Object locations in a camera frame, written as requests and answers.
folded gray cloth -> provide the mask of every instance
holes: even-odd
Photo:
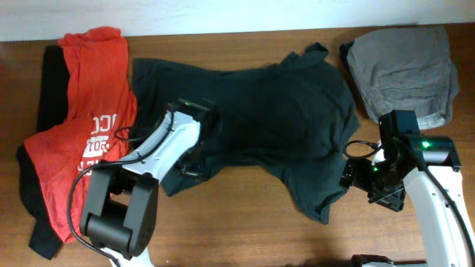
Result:
[[[415,111],[421,129],[452,119],[459,83],[444,27],[373,31],[355,40],[347,63],[374,122],[392,110]]]

wooden table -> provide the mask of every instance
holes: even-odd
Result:
[[[130,60],[161,58],[237,70],[279,62],[291,51],[300,53],[307,45],[321,42],[330,50],[327,61],[341,68],[338,46],[375,29],[146,36],[128,38],[128,43]],[[461,91],[454,102],[453,121],[425,133],[454,139],[462,161],[465,201],[475,223],[475,24],[452,24],[446,29]],[[34,219],[19,200],[14,154],[35,131],[42,54],[46,45],[55,43],[0,43],[0,265],[109,266],[78,243],[65,245],[51,261],[27,246]],[[353,138],[378,141],[377,125],[362,116],[364,107],[358,97],[356,101],[361,128]],[[175,197],[160,189],[157,227],[149,249],[155,266],[337,266],[354,254],[380,254],[392,260],[425,258],[410,200],[402,212],[395,213],[367,204],[366,194],[351,188],[332,206],[330,224],[322,225],[300,213],[284,185],[260,167],[225,168],[211,181]]]

white backdrop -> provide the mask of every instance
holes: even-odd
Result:
[[[0,41],[475,21],[475,0],[0,0]]]

